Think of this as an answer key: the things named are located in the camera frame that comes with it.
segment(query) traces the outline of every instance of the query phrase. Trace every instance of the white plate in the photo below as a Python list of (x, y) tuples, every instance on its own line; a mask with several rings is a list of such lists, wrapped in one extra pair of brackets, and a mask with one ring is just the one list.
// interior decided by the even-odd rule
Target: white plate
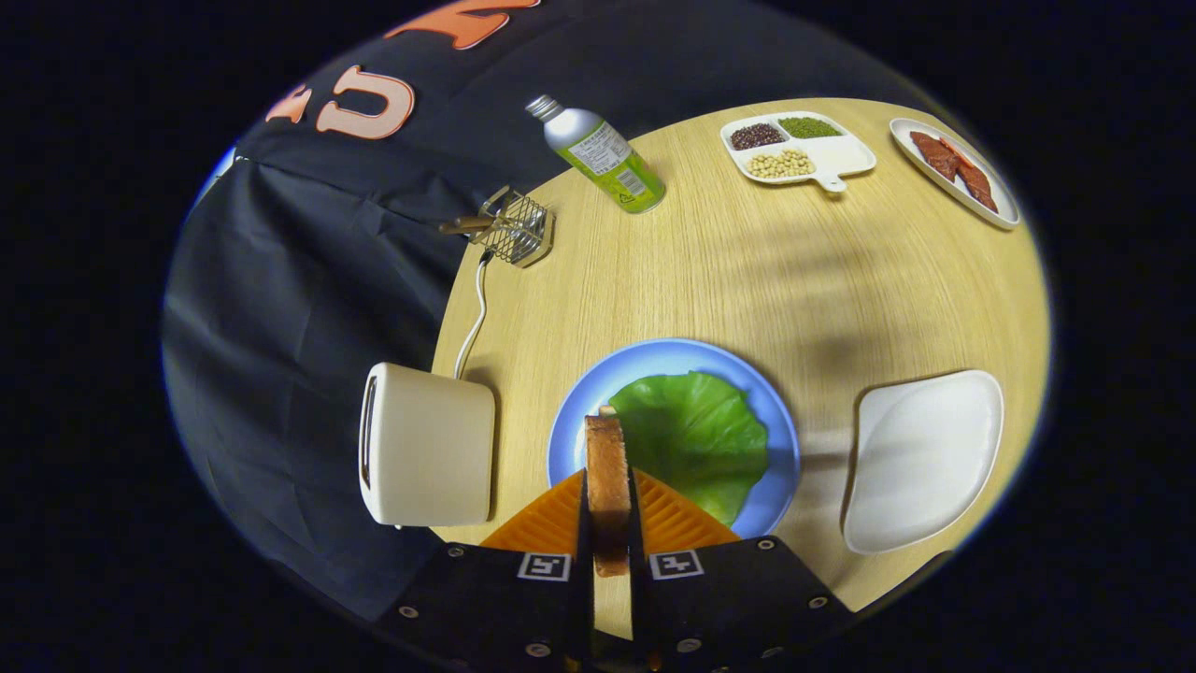
[[(988, 177), (989, 186), (993, 188), (993, 202), (996, 203), (995, 213), (977, 201), (976, 197), (968, 191), (968, 185), (964, 183), (963, 177), (957, 175), (954, 182), (951, 182), (946, 177), (942, 177), (941, 172), (934, 170), (934, 166), (926, 161), (922, 157), (922, 151), (917, 148), (917, 145), (914, 145), (914, 140), (909, 136), (909, 134), (915, 130), (921, 130), (935, 140), (946, 137), (947, 142), (954, 145), (954, 147), (968, 157), (971, 163), (976, 164), (976, 167), (984, 172)], [(929, 176), (935, 184), (945, 189), (947, 194), (954, 196), (960, 203), (971, 208), (972, 212), (1002, 228), (1013, 228), (1021, 222), (1021, 208), (1019, 208), (1018, 202), (1013, 200), (1013, 194), (1011, 194), (1009, 188), (1005, 185), (1005, 181), (996, 175), (996, 171), (988, 165), (988, 161), (986, 161), (983, 157), (970, 151), (953, 135), (944, 133), (933, 126), (927, 126), (920, 121), (908, 120), (904, 117), (897, 117), (889, 122), (889, 131), (893, 134), (893, 139), (897, 140), (897, 146), (905, 152), (905, 155), (909, 157), (909, 160), (914, 161), (914, 165), (922, 169), (922, 172)]]
[[(835, 129), (843, 135), (805, 139), (793, 137), (779, 123), (779, 120), (787, 117), (813, 117), (816, 120), (822, 120), (835, 127)], [(781, 137), (785, 137), (786, 140), (782, 142), (774, 142), (771, 145), (751, 147), (749, 149), (736, 149), (731, 145), (731, 134), (745, 126), (752, 126), (755, 123), (767, 123), (771, 126), (781, 134)], [(843, 126), (837, 121), (825, 115), (819, 115), (818, 112), (797, 110), (792, 112), (744, 117), (724, 126), (719, 131), (719, 135), (722, 137), (722, 145), (727, 148), (727, 153), (731, 154), (731, 160), (734, 161), (739, 172), (744, 173), (744, 177), (748, 177), (749, 179), (755, 179), (756, 182), (763, 182), (765, 184), (788, 184), (791, 182), (814, 179), (828, 191), (843, 191), (847, 189), (847, 183), (843, 182), (840, 176), (872, 170), (872, 167), (877, 165), (877, 155), (873, 154), (872, 149), (856, 137), (855, 134), (843, 128)], [(795, 177), (756, 177), (755, 175), (748, 172), (748, 161), (750, 161), (752, 157), (759, 154), (780, 154), (783, 149), (798, 149), (800, 152), (805, 152), (810, 157), (810, 160), (814, 164), (814, 172)]]
[(1001, 443), (1001, 386), (980, 371), (869, 391), (843, 539), (856, 553), (920, 543), (959, 520)]

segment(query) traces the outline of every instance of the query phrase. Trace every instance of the slice of toast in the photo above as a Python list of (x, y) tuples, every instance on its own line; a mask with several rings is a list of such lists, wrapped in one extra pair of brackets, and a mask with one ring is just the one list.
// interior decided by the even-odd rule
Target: slice of toast
[(627, 527), (631, 515), (631, 492), (623, 429), (618, 418), (586, 417), (586, 472), (594, 569), (599, 577), (627, 575)]

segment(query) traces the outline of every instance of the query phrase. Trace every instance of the bottle cap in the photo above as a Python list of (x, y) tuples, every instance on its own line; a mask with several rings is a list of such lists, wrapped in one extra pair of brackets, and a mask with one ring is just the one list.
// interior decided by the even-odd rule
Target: bottle cap
[(565, 111), (565, 108), (553, 99), (551, 96), (541, 96), (531, 103), (527, 103), (527, 106), (524, 109), (531, 112), (531, 116), (544, 122)]

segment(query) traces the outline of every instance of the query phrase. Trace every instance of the sliced meat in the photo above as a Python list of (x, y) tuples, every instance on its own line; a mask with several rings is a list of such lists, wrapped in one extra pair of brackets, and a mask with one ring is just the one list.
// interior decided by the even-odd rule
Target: sliced meat
[(959, 165), (959, 175), (964, 178), (964, 184), (971, 195), (984, 203), (984, 207), (996, 212), (996, 202), (993, 201), (993, 186), (988, 183), (988, 176), (976, 166)]
[(954, 152), (956, 155), (959, 157), (959, 160), (965, 166), (968, 166), (968, 167), (976, 167), (976, 164), (971, 163), (971, 159), (969, 159), (963, 152), (959, 151), (959, 147), (956, 147), (954, 145), (952, 145), (946, 137), (940, 137), (939, 142), (942, 142), (944, 147), (946, 147), (947, 149), (951, 149), (952, 152)]
[(917, 145), (919, 151), (926, 158), (926, 163), (941, 172), (942, 177), (954, 182), (956, 171), (959, 170), (959, 157), (954, 152), (944, 147), (942, 142), (919, 130), (911, 131), (909, 137), (914, 141), (914, 145)]

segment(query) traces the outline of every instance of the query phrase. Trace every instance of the green label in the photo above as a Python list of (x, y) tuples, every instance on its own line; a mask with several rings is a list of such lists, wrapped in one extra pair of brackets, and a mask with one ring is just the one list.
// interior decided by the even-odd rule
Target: green label
[(629, 213), (642, 213), (665, 195), (664, 182), (606, 122), (557, 153)]

